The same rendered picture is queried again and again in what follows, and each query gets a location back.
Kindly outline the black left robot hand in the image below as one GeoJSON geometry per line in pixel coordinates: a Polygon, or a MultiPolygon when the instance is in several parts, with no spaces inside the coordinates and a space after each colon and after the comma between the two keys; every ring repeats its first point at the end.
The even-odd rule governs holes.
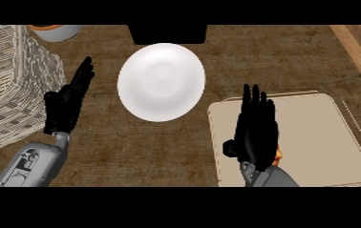
{"type": "Polygon", "coordinates": [[[55,132],[70,133],[73,131],[94,76],[92,58],[86,57],[76,70],[72,83],[66,84],[58,92],[45,94],[46,134],[52,135],[55,132]]]}

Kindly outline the white bowl with orange rim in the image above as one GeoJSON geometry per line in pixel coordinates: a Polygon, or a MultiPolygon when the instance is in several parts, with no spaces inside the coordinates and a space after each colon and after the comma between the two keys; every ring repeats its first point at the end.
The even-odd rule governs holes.
{"type": "Polygon", "coordinates": [[[29,28],[46,42],[63,42],[79,34],[83,26],[82,25],[51,25],[51,26],[41,27],[36,25],[29,25],[29,28]]]}

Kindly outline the white oval plate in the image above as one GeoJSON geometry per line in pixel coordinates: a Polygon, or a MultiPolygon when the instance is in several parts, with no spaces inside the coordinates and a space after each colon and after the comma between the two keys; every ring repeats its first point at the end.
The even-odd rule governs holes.
{"type": "Polygon", "coordinates": [[[184,116],[202,98],[205,86],[199,57],[184,46],[171,43],[140,49],[119,73],[120,101],[128,111],[152,122],[184,116]]]}

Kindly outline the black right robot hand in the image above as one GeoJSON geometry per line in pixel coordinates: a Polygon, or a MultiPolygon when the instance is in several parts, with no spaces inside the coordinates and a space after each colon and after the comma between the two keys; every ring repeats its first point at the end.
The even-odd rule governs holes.
{"type": "Polygon", "coordinates": [[[264,172],[274,163],[279,137],[274,100],[267,97],[258,85],[245,85],[234,139],[224,143],[224,155],[252,163],[257,170],[264,172]]]}

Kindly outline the golden brown croissant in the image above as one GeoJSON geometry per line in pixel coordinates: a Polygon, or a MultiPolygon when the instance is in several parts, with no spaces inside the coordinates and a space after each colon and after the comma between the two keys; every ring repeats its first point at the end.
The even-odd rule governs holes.
{"type": "Polygon", "coordinates": [[[280,145],[277,147],[277,154],[276,154],[276,158],[274,158],[274,162],[273,162],[273,165],[274,166],[279,166],[280,165],[280,161],[283,159],[283,151],[282,151],[282,148],[280,148],[280,145]]]}

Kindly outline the black appliance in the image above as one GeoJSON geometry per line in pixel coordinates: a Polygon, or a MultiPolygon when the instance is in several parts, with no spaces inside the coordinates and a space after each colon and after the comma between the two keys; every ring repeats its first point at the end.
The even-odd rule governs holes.
{"type": "Polygon", "coordinates": [[[202,44],[206,41],[206,25],[131,25],[129,30],[138,45],[202,44]]]}

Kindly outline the pale wooden board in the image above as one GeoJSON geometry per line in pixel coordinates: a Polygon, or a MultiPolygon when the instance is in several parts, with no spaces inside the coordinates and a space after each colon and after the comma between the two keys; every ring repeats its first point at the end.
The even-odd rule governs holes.
{"type": "Polygon", "coordinates": [[[361,25],[332,25],[331,28],[361,72],[361,25]]]}

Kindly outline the pale wicker basket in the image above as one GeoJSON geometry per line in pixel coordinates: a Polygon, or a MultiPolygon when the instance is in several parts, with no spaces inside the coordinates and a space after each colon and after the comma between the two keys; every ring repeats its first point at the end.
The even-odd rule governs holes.
{"type": "Polygon", "coordinates": [[[45,94],[66,84],[60,56],[23,25],[0,25],[0,148],[45,128],[45,94]]]}

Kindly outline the beige tray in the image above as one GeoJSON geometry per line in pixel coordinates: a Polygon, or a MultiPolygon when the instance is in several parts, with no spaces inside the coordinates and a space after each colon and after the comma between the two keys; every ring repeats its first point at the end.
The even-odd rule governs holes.
{"type": "MultiPolygon", "coordinates": [[[[361,139],[348,126],[336,100],[317,91],[268,96],[276,103],[280,127],[280,167],[305,187],[361,186],[361,139]]],[[[242,99],[209,106],[209,123],[223,187],[246,185],[239,161],[224,155],[234,138],[242,99]]]]}

